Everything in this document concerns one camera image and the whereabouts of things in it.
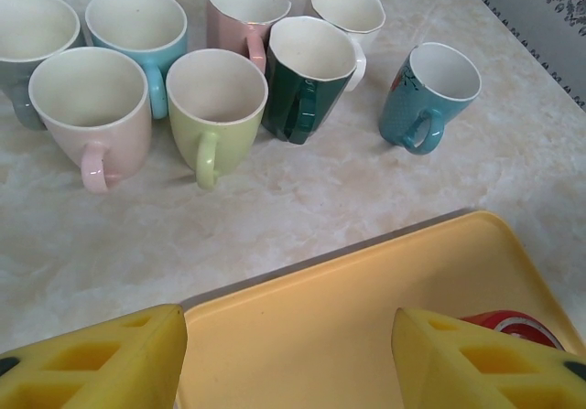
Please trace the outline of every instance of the plastic tray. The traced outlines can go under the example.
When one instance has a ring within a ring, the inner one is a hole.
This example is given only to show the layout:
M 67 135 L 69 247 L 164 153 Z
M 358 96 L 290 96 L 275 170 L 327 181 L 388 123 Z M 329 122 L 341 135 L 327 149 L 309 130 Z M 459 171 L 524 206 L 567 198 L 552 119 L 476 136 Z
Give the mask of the plastic tray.
M 474 212 L 191 308 L 179 407 L 400 408 L 398 307 L 519 310 L 586 353 L 507 225 Z

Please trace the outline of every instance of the pink mug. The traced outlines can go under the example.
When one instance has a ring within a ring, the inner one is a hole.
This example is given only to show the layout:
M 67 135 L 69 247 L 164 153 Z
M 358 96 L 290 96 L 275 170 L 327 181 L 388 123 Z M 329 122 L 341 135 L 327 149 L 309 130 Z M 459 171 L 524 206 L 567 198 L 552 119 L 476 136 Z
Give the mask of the pink mug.
M 147 77 L 106 48 L 66 50 L 30 77 L 30 101 L 87 190 L 104 193 L 145 163 L 151 136 Z
M 244 55 L 264 73 L 269 29 L 290 9 L 290 0 L 208 0 L 208 48 Z

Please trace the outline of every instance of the lime green mug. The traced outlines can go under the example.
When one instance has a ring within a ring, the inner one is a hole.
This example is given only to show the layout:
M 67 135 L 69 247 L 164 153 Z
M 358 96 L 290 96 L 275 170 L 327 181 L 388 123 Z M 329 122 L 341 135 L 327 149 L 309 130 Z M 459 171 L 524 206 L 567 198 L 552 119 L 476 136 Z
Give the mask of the lime green mug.
M 268 96 L 265 76 L 234 52 L 196 50 L 171 66 L 167 93 L 179 152 L 198 185 L 212 189 L 248 156 Z

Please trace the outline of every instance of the light blue mug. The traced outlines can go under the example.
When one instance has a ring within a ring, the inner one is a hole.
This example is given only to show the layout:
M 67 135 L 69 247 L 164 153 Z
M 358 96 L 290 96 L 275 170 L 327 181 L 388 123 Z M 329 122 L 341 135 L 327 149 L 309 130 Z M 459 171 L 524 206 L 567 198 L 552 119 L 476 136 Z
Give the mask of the light blue mug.
M 153 117 L 168 115 L 165 79 L 187 53 L 187 16 L 175 0 L 92 0 L 85 21 L 94 46 L 122 52 L 145 71 Z
M 480 73 L 458 50 L 423 43 L 411 50 L 391 85 L 378 128 L 414 155 L 431 153 L 446 124 L 478 96 Z

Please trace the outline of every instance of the mug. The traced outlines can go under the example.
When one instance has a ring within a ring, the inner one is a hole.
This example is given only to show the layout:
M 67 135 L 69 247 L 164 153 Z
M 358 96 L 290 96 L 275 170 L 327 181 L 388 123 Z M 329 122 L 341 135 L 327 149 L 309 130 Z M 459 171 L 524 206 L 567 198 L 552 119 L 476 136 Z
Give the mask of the mug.
M 38 66 L 28 91 L 90 192 L 107 192 L 144 164 L 152 124 L 147 77 L 126 55 L 106 48 L 66 50 Z
M 122 52 L 148 79 L 155 119 L 168 114 L 165 77 L 187 53 L 187 16 L 176 0 L 92 0 L 85 20 L 94 46 Z
M 28 80 L 51 55 L 84 45 L 80 19 L 62 0 L 0 0 L 0 90 L 18 121 L 46 130 L 28 98 Z
M 284 18 L 268 44 L 263 126 L 282 141 L 304 144 L 355 70 L 354 44 L 343 31 L 315 17 Z
M 223 49 L 181 57 L 167 76 L 169 119 L 175 143 L 212 189 L 248 155 L 265 109 L 268 87 L 255 64 Z
M 367 52 L 386 21 L 380 0 L 307 0 L 306 16 L 323 18 L 358 43 L 358 65 L 346 91 L 353 91 L 364 75 Z
M 480 73 L 458 50 L 415 46 L 391 85 L 379 121 L 381 136 L 414 155 L 431 153 L 446 124 L 478 96 Z
M 269 29 L 290 9 L 290 0 L 208 0 L 208 48 L 244 55 L 264 73 Z

